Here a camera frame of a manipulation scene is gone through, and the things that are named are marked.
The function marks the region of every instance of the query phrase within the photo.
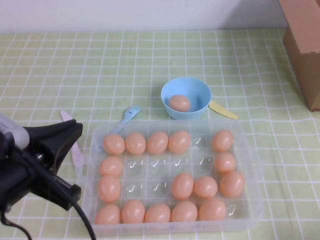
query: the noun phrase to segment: egg tray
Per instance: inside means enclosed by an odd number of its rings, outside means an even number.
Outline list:
[[[149,136],[158,131],[163,131],[170,137],[176,131],[185,130],[190,134],[191,142],[189,148],[181,154],[171,153],[168,148],[164,153],[158,155],[150,154],[147,150],[141,155],[132,155],[125,150],[123,154],[118,156],[124,163],[123,172],[117,177],[121,184],[121,194],[113,204],[122,208],[126,201],[137,199],[144,204],[146,211],[151,205],[157,203],[167,204],[172,211],[181,202],[171,194],[171,183],[179,173],[190,173],[194,181],[202,176],[211,176],[216,180],[219,188],[223,174],[214,169],[214,157],[217,152],[212,150],[211,141],[214,134],[222,129],[230,130],[233,133],[233,145],[228,152],[233,154],[236,159],[235,170],[244,176],[244,190],[236,198],[226,198],[218,190],[214,197],[225,203],[226,216],[224,220],[94,224],[98,210],[108,204],[98,197],[98,185],[101,179],[99,165],[109,156],[101,146],[103,138],[116,126],[117,123],[108,123],[94,129],[89,159],[86,163],[86,177],[83,180],[85,188],[82,208],[98,237],[148,233],[235,231],[250,228],[262,217],[263,201],[258,184],[259,172],[257,172],[259,164],[256,155],[249,148],[240,122],[233,119],[130,121],[118,133],[123,139],[132,132],[141,133],[148,141]],[[204,202],[204,199],[197,197],[194,192],[187,200],[193,202],[198,210]]]

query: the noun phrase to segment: light blue bowl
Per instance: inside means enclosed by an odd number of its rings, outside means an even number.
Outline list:
[[[180,112],[169,107],[173,95],[184,95],[190,101],[187,112]],[[211,101],[211,90],[201,80],[193,77],[177,77],[168,81],[161,90],[161,100],[166,112],[176,120],[199,119]]]

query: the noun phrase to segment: plastic knife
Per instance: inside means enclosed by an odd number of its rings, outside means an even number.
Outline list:
[[[73,119],[69,115],[69,113],[67,113],[64,110],[60,111],[60,114],[64,122]],[[73,146],[71,147],[71,158],[72,158],[73,165],[75,167],[80,167],[85,163],[84,156],[81,153],[81,150],[77,143],[73,144]]]

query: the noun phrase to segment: egg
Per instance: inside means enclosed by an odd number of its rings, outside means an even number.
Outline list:
[[[163,131],[157,131],[152,134],[147,143],[147,150],[151,154],[161,154],[168,146],[169,137]]]
[[[212,138],[212,149],[217,152],[224,152],[231,148],[234,142],[234,135],[226,129],[218,131]]]
[[[146,223],[168,223],[171,218],[170,208],[164,203],[154,204],[145,213]]]
[[[187,199],[194,189],[194,179],[186,172],[179,173],[172,181],[171,194],[178,200]]]
[[[133,155],[140,155],[146,150],[145,137],[139,132],[130,133],[125,139],[127,151]]]
[[[218,198],[207,199],[199,208],[200,221],[223,220],[226,216],[226,205]]]
[[[178,112],[187,112],[190,108],[190,101],[187,97],[177,94],[169,98],[169,107]]]
[[[141,201],[133,199],[127,201],[121,210],[121,218],[124,224],[141,224],[145,219],[145,206]]]
[[[118,176],[124,169],[124,163],[117,156],[109,156],[99,165],[99,173],[104,175]]]
[[[231,171],[224,175],[220,181],[220,192],[227,198],[239,196],[245,187],[245,178],[238,171]]]
[[[112,175],[105,175],[101,177],[98,185],[98,196],[106,203],[116,201],[121,193],[121,186],[119,180]]]
[[[194,192],[200,198],[212,198],[218,191],[218,184],[210,176],[199,177],[194,184]]]
[[[176,131],[170,136],[168,147],[170,152],[181,154],[188,149],[190,142],[190,135],[187,131]]]
[[[235,157],[229,152],[220,152],[214,158],[214,169],[219,173],[228,173],[235,170],[237,163]]]
[[[119,155],[125,150],[125,141],[118,134],[109,134],[103,138],[102,147],[108,154]]]
[[[198,209],[191,201],[182,201],[172,210],[172,222],[194,222],[198,217]]]
[[[121,219],[121,211],[117,205],[109,204],[102,207],[94,218],[96,225],[114,225],[119,224]]]

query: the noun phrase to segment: cardboard box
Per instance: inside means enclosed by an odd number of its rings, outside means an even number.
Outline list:
[[[288,22],[283,44],[307,108],[320,111],[320,0],[279,0]]]

